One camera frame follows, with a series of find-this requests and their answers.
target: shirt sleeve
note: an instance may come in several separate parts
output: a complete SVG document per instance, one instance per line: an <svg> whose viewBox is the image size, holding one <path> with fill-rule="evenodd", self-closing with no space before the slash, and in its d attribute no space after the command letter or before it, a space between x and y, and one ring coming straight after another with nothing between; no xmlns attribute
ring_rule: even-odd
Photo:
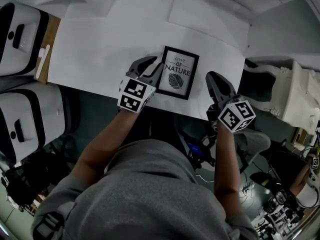
<svg viewBox="0 0 320 240"><path fill-rule="evenodd" d="M259 236L252 226L249 218L245 214L227 217L226 223L233 229L233 235L230 235L232 240L258 240Z"/></svg>
<svg viewBox="0 0 320 240"><path fill-rule="evenodd" d="M56 234L62 234L63 226L74 207L76 198L87 188L88 186L74 175L62 179L35 213L31 226L33 238L41 239L37 237L39 234L44 237L50 234L57 237Z"/></svg>

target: gray t-shirt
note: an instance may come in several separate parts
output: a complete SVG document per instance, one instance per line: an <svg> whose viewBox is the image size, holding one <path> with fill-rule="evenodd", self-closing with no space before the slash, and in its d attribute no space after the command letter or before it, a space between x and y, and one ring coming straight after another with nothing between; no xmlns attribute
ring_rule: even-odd
<svg viewBox="0 0 320 240"><path fill-rule="evenodd" d="M75 176L64 178L40 205L32 230L49 235L41 222L52 212L63 218L54 239L259 239L246 215L226 218L180 151L154 139L119 149L90 187Z"/></svg>

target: white machine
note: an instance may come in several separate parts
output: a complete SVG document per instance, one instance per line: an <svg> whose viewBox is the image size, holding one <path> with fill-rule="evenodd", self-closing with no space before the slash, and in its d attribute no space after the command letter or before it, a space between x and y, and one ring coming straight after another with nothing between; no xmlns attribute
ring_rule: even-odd
<svg viewBox="0 0 320 240"><path fill-rule="evenodd" d="M0 77L33 75L49 15L10 2L0 8Z"/></svg>
<svg viewBox="0 0 320 240"><path fill-rule="evenodd" d="M0 93L0 160L13 166L67 131L69 108L56 84L28 83Z"/></svg>

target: forearm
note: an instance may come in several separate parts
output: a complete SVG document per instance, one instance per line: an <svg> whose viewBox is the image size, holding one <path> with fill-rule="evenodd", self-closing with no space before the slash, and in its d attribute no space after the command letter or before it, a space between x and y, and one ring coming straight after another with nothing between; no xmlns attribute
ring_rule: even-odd
<svg viewBox="0 0 320 240"><path fill-rule="evenodd" d="M217 125L214 193L238 192L241 183L234 135L220 122Z"/></svg>
<svg viewBox="0 0 320 240"><path fill-rule="evenodd" d="M138 114L122 109L113 121L83 150L71 174L88 185L97 182L121 146Z"/></svg>

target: white marker cube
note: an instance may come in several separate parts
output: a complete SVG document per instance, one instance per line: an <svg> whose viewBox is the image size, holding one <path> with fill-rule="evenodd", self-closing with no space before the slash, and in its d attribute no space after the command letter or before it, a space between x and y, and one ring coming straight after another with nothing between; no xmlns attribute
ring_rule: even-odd
<svg viewBox="0 0 320 240"><path fill-rule="evenodd" d="M156 87L125 76L120 84L117 105L123 109L139 113L150 101Z"/></svg>
<svg viewBox="0 0 320 240"><path fill-rule="evenodd" d="M223 123L230 132L242 130L250 124L256 117L255 112L247 100L230 103L225 106L218 117L218 120Z"/></svg>

